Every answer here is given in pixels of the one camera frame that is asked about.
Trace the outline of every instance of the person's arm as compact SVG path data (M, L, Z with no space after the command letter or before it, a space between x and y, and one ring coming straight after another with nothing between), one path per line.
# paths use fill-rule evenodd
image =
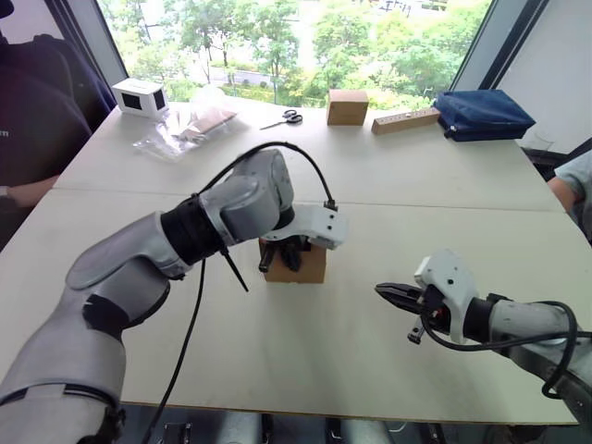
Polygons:
M580 196L575 194L572 188L563 180L559 178L553 178L548 182L551 191L555 194L555 197L559 199L565 211L570 212L572 211L572 207L574 206L576 201L580 200Z
M39 182L18 185L8 188L8 196L11 197L20 208L30 208L41 201L42 197L51 190L59 176L40 180Z

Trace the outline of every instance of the scissors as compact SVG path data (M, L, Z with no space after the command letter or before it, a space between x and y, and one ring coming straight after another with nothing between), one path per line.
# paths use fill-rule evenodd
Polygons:
M288 109L282 114L284 120L278 123L274 123L273 125L268 125L266 127L260 128L260 130L267 130L268 128L276 127L277 125L281 125L282 123L287 123L288 125L296 125L297 123L302 122L302 115L298 114L295 109Z

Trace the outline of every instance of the window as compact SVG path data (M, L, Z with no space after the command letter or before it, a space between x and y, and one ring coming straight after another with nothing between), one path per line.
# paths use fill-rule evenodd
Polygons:
M419 109L448 90L491 0L98 0L131 77L188 101L228 95L325 106L365 89L371 107Z

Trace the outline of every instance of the person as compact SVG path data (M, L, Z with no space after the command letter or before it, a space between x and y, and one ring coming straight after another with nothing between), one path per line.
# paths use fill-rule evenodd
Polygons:
M592 241L592 151L555 169L548 184L565 211Z

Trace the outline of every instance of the wall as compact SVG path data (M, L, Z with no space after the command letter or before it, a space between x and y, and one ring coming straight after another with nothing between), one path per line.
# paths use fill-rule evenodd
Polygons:
M501 80L537 122L522 146L569 153L592 137L591 18L590 0L549 0Z
M0 31L9 43L25 43L37 34L62 38L44 0L12 0L15 12L0 18Z

